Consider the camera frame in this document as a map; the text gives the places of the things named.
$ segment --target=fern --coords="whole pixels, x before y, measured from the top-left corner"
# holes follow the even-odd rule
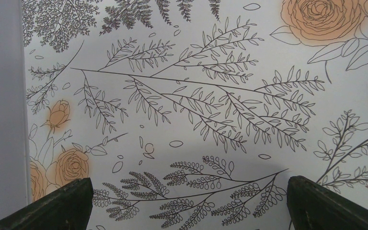
[[[36,0],[22,0],[23,45],[28,46],[32,41],[35,27]]]
[[[150,0],[115,0],[117,6],[105,7],[105,12],[109,17],[103,18],[102,31],[100,35],[110,33],[113,29],[117,30],[122,23],[127,29],[133,29],[136,20],[140,21],[145,27],[153,28],[150,23],[152,10],[148,5]]]
[[[181,15],[183,16],[185,20],[187,20],[187,22],[191,22],[191,19],[190,19],[191,9],[190,8],[192,7],[192,5],[189,3],[193,1],[194,0],[177,0],[177,2],[179,2],[177,6],[180,7]]]
[[[162,18],[164,19],[164,21],[168,25],[172,25],[172,22],[170,21],[170,16],[169,16],[170,10],[168,9],[170,2],[168,0],[156,0],[156,4],[159,7],[160,14]]]
[[[209,0],[209,2],[211,3],[209,6],[211,7],[212,14],[219,21],[219,4],[221,3],[221,0]]]
[[[38,37],[42,37],[41,45],[49,44],[59,53],[68,49],[71,38],[89,35],[89,27],[96,26],[93,15],[99,14],[98,6],[93,6],[92,2],[92,0],[40,0],[37,4],[34,31]]]

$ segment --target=oval shape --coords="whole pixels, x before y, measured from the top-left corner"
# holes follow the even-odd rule
[[[255,11],[260,8],[260,5],[257,3],[251,3],[243,7],[247,11]]]
[[[179,35],[180,33],[181,33],[181,30],[174,31],[174,37],[177,36],[177,35]]]
[[[71,85],[70,85],[70,83],[69,83],[69,82],[67,82],[67,83],[65,83],[65,84],[63,85],[63,89],[64,89],[64,90],[65,90],[65,89],[68,89],[70,86],[71,86]]]
[[[121,171],[122,167],[123,167],[123,162],[118,161],[118,162],[114,165],[114,167],[112,168],[112,173],[117,173],[117,172]]]
[[[178,148],[181,147],[184,143],[180,140],[174,140],[172,142],[169,143],[169,145],[173,148]]]
[[[263,160],[268,160],[268,159],[272,158],[271,156],[266,155],[266,154],[260,154],[258,157],[262,158]]]
[[[154,146],[152,143],[147,143],[145,146],[146,153],[152,154],[154,152]]]

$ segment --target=paper page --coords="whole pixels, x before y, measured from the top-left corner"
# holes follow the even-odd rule
[[[289,229],[289,177],[368,209],[368,0],[23,0],[32,200],[88,229]]]

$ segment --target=gray wall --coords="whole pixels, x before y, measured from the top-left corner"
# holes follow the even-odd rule
[[[0,0],[0,219],[27,205],[20,0]]]

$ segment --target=orange rose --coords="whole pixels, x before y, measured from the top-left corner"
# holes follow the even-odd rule
[[[88,177],[88,156],[76,149],[61,153],[47,169],[46,177],[52,184],[64,186],[79,178]]]
[[[46,170],[40,162],[35,161],[33,158],[30,158],[30,182],[33,202],[46,195]]]
[[[69,112],[69,103],[63,100],[58,101],[50,110],[50,118],[47,120],[47,124],[51,127],[59,127],[68,121]]]
[[[281,18],[305,45],[325,46],[355,37],[366,16],[359,0],[284,0]]]

